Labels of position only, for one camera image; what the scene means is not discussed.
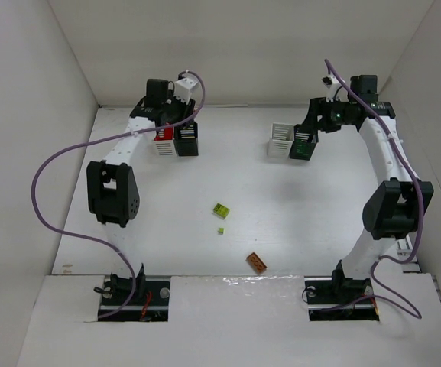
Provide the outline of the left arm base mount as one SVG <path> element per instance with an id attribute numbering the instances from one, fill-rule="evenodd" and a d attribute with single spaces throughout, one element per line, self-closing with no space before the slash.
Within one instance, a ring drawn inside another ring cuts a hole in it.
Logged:
<path id="1" fill-rule="evenodd" d="M 94 287 L 99 295 L 98 321 L 101 322 L 167 322 L 170 301 L 170 277 L 146 276 L 138 282 L 133 298 L 123 305 L 131 290 L 131 279 L 105 278 L 104 285 Z"/>

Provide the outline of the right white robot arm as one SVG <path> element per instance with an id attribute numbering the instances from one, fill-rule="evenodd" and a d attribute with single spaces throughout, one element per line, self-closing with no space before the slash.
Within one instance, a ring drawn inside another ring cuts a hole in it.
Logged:
<path id="1" fill-rule="evenodd" d="M 293 129 L 290 158 L 308 161 L 319 133 L 356 128 L 366 144 L 378 187 L 362 210 L 364 229 L 328 281 L 306 287 L 311 304 L 347 304 L 368 294 L 371 268 L 387 250 L 412 232 L 421 232 L 433 185 L 411 168 L 397 134 L 393 106 L 378 99 L 375 75 L 354 76 L 349 83 L 334 72 L 323 77 L 326 96 L 310 100 L 302 123 Z"/>

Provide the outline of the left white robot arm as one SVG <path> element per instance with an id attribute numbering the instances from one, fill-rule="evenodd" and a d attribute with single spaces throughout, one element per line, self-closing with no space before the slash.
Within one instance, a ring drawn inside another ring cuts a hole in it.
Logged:
<path id="1" fill-rule="evenodd" d="M 195 117 L 202 102 L 193 94 L 204 84 L 192 73 L 182 72 L 176 80 L 149 79 L 146 92 L 128 117 L 123 136 L 99 161 L 86 167 L 88 207 L 103 226 L 106 241 L 129 269 L 126 229 L 138 215 L 141 198 L 133 165 L 142 151 L 153 145 L 159 155 L 180 156 L 198 153 Z"/>

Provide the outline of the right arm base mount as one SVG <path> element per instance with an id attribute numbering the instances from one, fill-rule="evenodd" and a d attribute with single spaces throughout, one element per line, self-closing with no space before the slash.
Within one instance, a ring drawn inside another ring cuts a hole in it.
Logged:
<path id="1" fill-rule="evenodd" d="M 351 302 L 372 292 L 371 282 L 350 281 L 336 285 L 331 277 L 304 278 L 303 300 L 308 304 L 310 321 L 379 321 L 372 299 Z"/>

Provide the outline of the orange lego plate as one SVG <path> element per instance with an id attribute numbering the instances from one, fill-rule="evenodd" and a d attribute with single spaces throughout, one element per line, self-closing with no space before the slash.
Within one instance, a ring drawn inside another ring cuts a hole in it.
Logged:
<path id="1" fill-rule="evenodd" d="M 267 265 L 255 252 L 252 252 L 250 255 L 247 256 L 246 262 L 257 274 L 263 274 L 268 268 Z"/>

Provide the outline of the red lego plate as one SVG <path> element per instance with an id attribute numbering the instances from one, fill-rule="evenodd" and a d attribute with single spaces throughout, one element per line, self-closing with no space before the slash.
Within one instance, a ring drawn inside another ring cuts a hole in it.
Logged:
<path id="1" fill-rule="evenodd" d="M 157 132 L 155 141 L 168 141 L 173 139 L 174 128 L 165 128 Z"/>

